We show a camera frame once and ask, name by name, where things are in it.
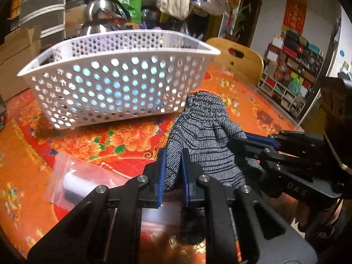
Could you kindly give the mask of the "grey knitted work glove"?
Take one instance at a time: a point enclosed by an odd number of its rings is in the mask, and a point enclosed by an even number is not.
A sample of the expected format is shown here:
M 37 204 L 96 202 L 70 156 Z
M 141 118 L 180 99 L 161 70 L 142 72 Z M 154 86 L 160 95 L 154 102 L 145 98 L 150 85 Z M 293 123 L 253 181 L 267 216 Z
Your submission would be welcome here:
M 246 138 L 242 128 L 231 121 L 223 100 L 208 91 L 193 91 L 184 111 L 175 119 L 167 142 L 164 191 L 177 187 L 181 177 L 181 152 L 188 149 L 190 160 L 205 174 L 225 186 L 255 187 L 263 169 L 255 159 L 233 154 L 227 147 L 232 138 Z

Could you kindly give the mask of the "white perforated plastic basket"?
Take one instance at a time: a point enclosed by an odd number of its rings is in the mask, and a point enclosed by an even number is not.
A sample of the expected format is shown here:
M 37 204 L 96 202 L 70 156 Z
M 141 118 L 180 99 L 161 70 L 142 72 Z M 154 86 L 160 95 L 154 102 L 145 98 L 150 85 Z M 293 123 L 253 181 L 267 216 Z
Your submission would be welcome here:
M 58 130 L 179 112 L 220 51 L 170 30 L 119 30 L 57 43 L 18 73 Z

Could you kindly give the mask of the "clear zip bag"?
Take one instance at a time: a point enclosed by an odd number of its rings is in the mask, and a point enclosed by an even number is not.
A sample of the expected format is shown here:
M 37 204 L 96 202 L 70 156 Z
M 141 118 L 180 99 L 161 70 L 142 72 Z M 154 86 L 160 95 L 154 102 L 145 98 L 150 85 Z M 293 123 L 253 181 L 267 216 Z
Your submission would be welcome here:
M 104 165 L 93 165 L 63 151 L 55 156 L 44 199 L 64 210 L 72 210 L 99 185 L 124 185 L 130 177 Z

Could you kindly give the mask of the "shelf of colourful boxes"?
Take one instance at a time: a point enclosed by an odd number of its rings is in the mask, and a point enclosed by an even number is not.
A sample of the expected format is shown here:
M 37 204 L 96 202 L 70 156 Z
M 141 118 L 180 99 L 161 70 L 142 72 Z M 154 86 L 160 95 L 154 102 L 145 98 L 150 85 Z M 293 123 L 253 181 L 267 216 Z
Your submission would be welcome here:
M 302 115 L 324 62 L 321 50 L 293 29 L 275 36 L 257 86 L 292 118 Z

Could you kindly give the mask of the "right wooden chair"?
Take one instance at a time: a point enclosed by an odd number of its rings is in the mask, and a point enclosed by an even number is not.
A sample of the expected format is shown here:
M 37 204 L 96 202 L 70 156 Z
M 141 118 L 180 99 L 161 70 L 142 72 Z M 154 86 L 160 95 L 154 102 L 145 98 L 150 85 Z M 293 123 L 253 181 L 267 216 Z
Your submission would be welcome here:
M 248 84 L 258 84 L 264 70 L 264 61 L 257 52 L 224 38 L 210 38 L 206 43 L 221 52 L 215 57 L 214 64 Z

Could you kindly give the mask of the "upper stainless steel kettle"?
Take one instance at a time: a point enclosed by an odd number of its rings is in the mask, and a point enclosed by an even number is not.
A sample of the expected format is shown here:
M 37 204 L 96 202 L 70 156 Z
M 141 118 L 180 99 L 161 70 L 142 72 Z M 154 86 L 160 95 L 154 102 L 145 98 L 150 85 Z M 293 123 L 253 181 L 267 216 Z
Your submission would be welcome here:
M 108 18 L 131 22 L 129 11 L 118 0 L 90 0 L 86 6 L 83 19 L 85 23 L 98 22 Z

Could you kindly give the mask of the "stainless steel kettle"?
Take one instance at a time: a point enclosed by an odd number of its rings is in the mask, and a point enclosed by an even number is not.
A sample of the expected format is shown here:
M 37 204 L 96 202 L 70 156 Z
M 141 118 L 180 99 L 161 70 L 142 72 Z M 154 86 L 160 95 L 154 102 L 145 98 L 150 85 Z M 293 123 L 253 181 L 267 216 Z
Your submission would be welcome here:
M 129 11 L 118 0 L 90 0 L 86 6 L 83 19 L 85 23 L 98 22 L 108 18 L 131 22 Z
M 92 35 L 95 33 L 106 33 L 114 32 L 117 30 L 129 30 L 132 29 L 131 25 L 116 24 L 112 22 L 108 23 L 86 23 L 82 26 L 79 36 Z

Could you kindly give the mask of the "lower stainless steel kettle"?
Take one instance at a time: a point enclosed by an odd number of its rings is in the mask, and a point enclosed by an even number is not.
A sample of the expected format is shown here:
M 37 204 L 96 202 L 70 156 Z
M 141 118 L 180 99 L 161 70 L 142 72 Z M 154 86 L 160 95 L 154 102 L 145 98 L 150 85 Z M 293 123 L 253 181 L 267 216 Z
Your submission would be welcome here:
M 79 36 L 92 35 L 95 33 L 106 33 L 114 32 L 117 30 L 129 30 L 132 29 L 131 25 L 116 24 L 112 22 L 108 23 L 86 23 L 82 26 Z

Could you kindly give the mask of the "brown cardboard box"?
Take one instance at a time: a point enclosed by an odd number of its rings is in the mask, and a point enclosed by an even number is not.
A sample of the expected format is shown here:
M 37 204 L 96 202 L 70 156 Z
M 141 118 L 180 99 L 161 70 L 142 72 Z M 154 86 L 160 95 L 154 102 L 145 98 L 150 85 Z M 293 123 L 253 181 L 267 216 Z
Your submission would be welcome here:
M 18 28 L 5 36 L 1 45 L 0 94 L 4 101 L 11 99 L 28 85 L 17 73 L 40 53 L 40 26 Z

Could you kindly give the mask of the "red wall scroll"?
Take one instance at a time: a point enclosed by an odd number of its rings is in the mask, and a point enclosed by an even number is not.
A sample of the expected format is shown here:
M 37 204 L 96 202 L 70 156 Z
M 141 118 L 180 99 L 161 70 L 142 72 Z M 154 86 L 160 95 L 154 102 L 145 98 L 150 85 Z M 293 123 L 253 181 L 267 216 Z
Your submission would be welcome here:
M 303 33 L 307 13 L 306 0 L 286 0 L 285 14 L 283 17 L 282 30 L 295 30 Z

